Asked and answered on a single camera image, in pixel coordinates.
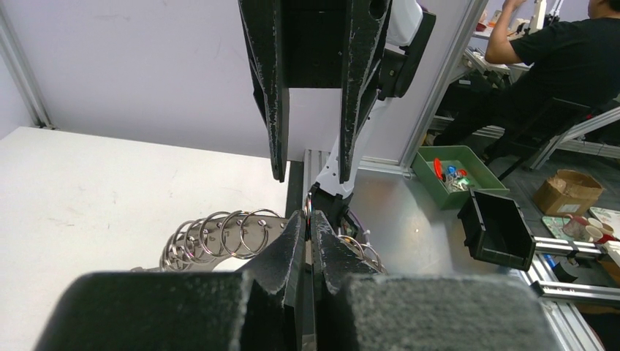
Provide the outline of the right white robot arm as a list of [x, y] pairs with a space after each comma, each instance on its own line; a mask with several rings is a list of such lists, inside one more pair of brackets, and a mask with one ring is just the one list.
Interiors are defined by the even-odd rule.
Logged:
[[290, 90], [340, 91], [339, 134], [309, 199], [338, 229], [374, 125], [411, 86], [436, 16], [417, 1], [240, 1], [238, 9], [276, 180], [286, 173]]

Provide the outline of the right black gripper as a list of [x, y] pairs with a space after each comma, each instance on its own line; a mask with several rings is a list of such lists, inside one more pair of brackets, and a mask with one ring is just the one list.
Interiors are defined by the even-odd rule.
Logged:
[[341, 88], [339, 182], [379, 94], [391, 1], [239, 1], [253, 97], [268, 133], [273, 177], [284, 181], [289, 88]]

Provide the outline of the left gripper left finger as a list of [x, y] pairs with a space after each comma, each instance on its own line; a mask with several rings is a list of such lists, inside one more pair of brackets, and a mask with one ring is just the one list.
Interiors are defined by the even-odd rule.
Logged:
[[97, 272], [61, 296], [37, 350], [299, 350], [306, 216], [234, 272]]

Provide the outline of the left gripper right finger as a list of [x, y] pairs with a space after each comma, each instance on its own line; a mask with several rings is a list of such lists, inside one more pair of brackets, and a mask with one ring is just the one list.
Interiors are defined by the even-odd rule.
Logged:
[[555, 350], [536, 295], [503, 275], [387, 275], [311, 213], [319, 350]]

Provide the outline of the metal disc with keyrings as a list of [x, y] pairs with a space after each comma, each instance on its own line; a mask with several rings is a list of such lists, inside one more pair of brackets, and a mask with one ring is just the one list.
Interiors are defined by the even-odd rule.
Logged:
[[[387, 273], [381, 257], [368, 241], [366, 230], [348, 202], [312, 188], [304, 200], [303, 217], [324, 213], [336, 237], [375, 271]], [[151, 273], [236, 271], [263, 253], [284, 231], [288, 219], [269, 208], [217, 211], [182, 222], [167, 239], [159, 263]]]

